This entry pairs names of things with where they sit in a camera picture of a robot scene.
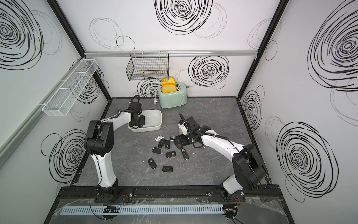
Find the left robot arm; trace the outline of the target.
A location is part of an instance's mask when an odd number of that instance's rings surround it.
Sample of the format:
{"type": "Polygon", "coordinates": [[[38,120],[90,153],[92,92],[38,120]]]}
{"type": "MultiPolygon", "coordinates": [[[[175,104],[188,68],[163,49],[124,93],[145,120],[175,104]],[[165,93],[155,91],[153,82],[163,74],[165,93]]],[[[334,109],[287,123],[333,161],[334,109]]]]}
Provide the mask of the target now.
{"type": "Polygon", "coordinates": [[[99,192],[114,198],[118,198],[120,193],[111,158],[114,131],[126,124],[130,127],[142,127],[145,125],[145,116],[123,111],[105,119],[92,120],[85,137],[84,147],[95,163],[99,192]]]}

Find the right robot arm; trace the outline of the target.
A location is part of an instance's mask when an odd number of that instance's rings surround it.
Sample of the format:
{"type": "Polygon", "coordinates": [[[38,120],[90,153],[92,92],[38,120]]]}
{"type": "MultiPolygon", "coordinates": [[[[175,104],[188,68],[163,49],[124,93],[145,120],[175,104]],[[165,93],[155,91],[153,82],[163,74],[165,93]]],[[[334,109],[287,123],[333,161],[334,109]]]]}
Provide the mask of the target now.
{"type": "Polygon", "coordinates": [[[243,189],[251,191],[255,186],[262,184],[261,180],[266,176],[267,168],[262,156],[252,144],[235,143],[207,126],[192,129],[179,124],[178,127],[180,135],[176,136],[176,142],[180,149],[199,142],[232,162],[234,174],[221,184],[226,193],[232,195],[243,189]]]}

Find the black flip key with buttons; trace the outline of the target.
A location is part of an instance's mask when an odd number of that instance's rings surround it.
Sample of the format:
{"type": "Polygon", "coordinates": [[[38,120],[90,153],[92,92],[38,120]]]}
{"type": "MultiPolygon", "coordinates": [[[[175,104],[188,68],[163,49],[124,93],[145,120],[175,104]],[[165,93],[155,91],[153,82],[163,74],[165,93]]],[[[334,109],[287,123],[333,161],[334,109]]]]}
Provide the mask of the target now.
{"type": "Polygon", "coordinates": [[[166,143],[166,140],[163,138],[163,139],[161,139],[160,141],[159,141],[159,143],[158,143],[158,147],[159,148],[162,148],[164,145],[165,145],[165,143],[166,143]]]}

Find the white storage box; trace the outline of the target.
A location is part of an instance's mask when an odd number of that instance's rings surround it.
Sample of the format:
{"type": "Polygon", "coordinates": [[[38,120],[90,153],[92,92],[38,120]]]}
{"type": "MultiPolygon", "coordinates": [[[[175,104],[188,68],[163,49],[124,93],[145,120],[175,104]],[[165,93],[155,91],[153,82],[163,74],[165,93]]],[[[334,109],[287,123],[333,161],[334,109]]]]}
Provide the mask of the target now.
{"type": "Polygon", "coordinates": [[[162,112],[160,110],[144,110],[142,114],[145,117],[145,124],[140,128],[130,127],[134,133],[157,131],[162,127],[162,112]]]}

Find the black key bottom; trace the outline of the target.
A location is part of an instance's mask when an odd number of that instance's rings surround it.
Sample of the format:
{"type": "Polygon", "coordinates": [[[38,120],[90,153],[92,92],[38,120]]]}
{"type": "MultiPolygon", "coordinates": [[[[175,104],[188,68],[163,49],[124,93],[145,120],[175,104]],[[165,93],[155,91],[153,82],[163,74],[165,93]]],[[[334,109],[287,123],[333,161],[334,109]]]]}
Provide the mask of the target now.
{"type": "Polygon", "coordinates": [[[171,172],[173,172],[173,167],[172,166],[163,166],[162,171],[171,173],[171,172]]]}

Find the long black flip key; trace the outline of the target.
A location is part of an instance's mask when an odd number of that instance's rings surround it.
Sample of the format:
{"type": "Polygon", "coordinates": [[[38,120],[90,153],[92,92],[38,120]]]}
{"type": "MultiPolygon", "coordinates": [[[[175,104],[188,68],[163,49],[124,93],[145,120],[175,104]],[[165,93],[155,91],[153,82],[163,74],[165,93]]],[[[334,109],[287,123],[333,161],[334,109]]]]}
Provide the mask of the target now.
{"type": "Polygon", "coordinates": [[[188,160],[189,159],[189,156],[186,152],[186,150],[184,148],[181,149],[181,152],[182,152],[182,155],[183,155],[183,158],[184,160],[188,160]]]}

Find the white car key fob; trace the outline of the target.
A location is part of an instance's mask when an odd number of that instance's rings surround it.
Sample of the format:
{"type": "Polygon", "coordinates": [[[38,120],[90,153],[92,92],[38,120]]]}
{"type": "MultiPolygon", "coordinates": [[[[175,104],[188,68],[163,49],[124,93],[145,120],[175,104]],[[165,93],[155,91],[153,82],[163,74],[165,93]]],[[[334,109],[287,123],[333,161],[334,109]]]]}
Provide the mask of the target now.
{"type": "Polygon", "coordinates": [[[160,141],[161,139],[163,139],[164,137],[162,135],[159,135],[157,137],[155,137],[155,141],[160,141]]]}

